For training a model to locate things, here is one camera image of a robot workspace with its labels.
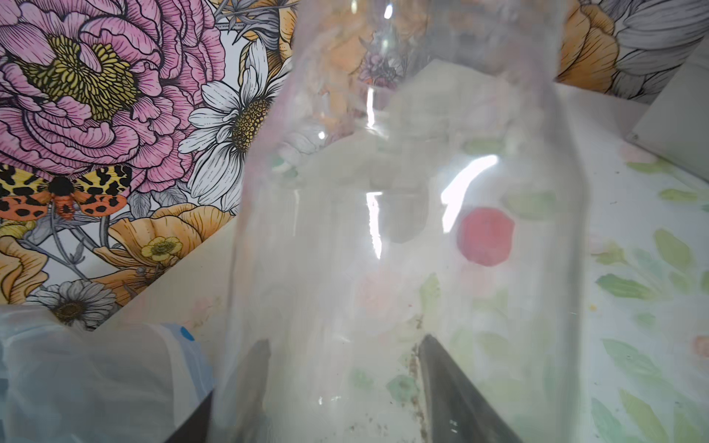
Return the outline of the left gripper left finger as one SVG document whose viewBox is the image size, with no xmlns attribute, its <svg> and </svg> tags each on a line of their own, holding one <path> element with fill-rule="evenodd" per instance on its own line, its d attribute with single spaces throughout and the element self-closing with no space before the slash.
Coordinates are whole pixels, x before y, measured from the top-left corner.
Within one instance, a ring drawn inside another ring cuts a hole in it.
<svg viewBox="0 0 709 443">
<path fill-rule="evenodd" d="M 264 411 L 271 345 L 256 341 L 223 385 L 168 437 L 169 442 L 270 442 Z"/>
</svg>

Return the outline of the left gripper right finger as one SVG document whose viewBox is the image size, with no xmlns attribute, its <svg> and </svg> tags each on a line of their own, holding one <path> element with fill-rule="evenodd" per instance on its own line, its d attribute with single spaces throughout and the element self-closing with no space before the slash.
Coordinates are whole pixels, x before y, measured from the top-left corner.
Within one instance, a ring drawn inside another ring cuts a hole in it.
<svg viewBox="0 0 709 443">
<path fill-rule="evenodd" d="M 418 347 L 430 442 L 519 442 L 443 345 L 432 335 Z"/>
</svg>

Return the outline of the red-lid peanut jar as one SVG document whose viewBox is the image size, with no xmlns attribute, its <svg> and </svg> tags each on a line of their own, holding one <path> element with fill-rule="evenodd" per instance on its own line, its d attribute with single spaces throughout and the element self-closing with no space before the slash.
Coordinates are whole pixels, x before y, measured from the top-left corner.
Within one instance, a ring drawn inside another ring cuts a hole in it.
<svg viewBox="0 0 709 443">
<path fill-rule="evenodd" d="M 270 442 L 430 442 L 434 336 L 519 442 L 576 435 L 585 179 L 565 1 L 308 1 L 251 148 L 215 389 L 271 345 Z M 457 247 L 475 208 L 507 261 Z"/>
</svg>

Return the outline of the black trash bin with liner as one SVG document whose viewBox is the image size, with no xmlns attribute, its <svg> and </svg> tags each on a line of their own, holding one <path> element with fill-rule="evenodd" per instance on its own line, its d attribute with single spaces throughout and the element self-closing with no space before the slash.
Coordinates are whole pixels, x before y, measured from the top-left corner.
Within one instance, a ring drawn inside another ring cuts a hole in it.
<svg viewBox="0 0 709 443">
<path fill-rule="evenodd" d="M 87 332 L 41 306 L 1 309 L 4 442 L 166 442 L 214 386 L 183 326 Z"/>
</svg>

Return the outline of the red jar lid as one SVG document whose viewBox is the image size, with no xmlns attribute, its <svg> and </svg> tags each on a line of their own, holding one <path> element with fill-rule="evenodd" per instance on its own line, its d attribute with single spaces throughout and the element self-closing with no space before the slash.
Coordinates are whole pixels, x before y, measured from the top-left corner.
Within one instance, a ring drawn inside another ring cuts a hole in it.
<svg viewBox="0 0 709 443">
<path fill-rule="evenodd" d="M 507 261 L 513 248 L 515 222 L 494 208 L 475 208 L 460 221 L 457 247 L 477 265 L 496 267 Z"/>
</svg>

